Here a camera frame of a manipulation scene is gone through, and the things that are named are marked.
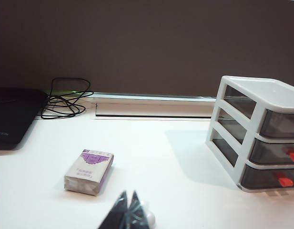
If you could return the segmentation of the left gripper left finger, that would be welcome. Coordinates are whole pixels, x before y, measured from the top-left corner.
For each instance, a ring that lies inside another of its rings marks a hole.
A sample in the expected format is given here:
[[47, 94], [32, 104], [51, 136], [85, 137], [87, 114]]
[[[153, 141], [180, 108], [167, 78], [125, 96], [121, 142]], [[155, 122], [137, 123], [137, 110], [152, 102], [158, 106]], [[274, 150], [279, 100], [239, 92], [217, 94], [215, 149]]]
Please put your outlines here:
[[113, 207], [102, 221], [99, 229], [125, 229], [128, 199], [126, 191], [123, 191], [116, 199]]

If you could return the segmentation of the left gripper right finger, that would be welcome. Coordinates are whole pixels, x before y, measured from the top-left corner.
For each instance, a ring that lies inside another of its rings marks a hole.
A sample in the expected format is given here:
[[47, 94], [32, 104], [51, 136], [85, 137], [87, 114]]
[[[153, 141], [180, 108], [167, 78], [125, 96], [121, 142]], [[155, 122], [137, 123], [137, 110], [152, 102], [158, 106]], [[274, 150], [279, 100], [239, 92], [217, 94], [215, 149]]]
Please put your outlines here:
[[126, 226], [127, 229], [150, 229], [146, 213], [136, 191], [133, 192], [132, 200], [126, 213]]

